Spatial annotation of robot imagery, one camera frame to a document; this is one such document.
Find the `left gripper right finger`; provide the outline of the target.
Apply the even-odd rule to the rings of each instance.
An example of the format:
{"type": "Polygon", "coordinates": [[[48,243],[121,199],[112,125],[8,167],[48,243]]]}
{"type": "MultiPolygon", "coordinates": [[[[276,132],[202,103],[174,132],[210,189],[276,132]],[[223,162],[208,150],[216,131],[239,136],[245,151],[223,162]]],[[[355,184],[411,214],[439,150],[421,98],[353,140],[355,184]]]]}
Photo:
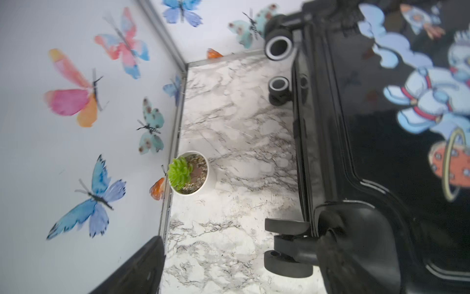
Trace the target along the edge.
{"type": "Polygon", "coordinates": [[[369,233],[349,240],[328,230],[317,258],[329,294],[399,294],[401,271],[396,244],[369,233]]]}

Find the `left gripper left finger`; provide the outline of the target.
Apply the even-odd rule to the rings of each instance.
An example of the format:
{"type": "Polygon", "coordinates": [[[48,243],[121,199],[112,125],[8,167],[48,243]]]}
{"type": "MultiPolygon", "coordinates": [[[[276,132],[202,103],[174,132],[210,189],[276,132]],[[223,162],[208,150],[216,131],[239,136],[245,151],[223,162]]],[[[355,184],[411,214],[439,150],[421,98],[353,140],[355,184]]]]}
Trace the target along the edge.
{"type": "Polygon", "coordinates": [[[157,294],[165,259],[164,241],[154,236],[92,293],[157,294]]]}

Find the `silver black space suitcase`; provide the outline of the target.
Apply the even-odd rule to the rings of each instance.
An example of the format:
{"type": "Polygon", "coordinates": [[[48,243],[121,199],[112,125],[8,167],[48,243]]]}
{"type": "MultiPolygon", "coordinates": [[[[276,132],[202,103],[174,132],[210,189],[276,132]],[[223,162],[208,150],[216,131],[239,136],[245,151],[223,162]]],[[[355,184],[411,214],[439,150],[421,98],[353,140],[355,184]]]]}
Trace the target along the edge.
{"type": "Polygon", "coordinates": [[[293,102],[302,220],[266,219],[265,269],[307,278],[328,230],[396,244],[399,294],[470,291],[470,4],[310,1],[264,28],[295,53],[269,100],[293,102]]]}

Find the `small succulent in white pot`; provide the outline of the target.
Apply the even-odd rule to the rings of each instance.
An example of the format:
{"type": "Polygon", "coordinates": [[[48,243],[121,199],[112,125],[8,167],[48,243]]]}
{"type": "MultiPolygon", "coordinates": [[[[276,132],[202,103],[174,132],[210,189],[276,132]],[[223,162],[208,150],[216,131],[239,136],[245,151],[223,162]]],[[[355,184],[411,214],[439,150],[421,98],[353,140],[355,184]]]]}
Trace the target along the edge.
{"type": "Polygon", "coordinates": [[[180,196],[195,196],[211,183],[208,160],[199,152],[189,151],[174,158],[168,166],[167,178],[173,192],[180,196]]]}

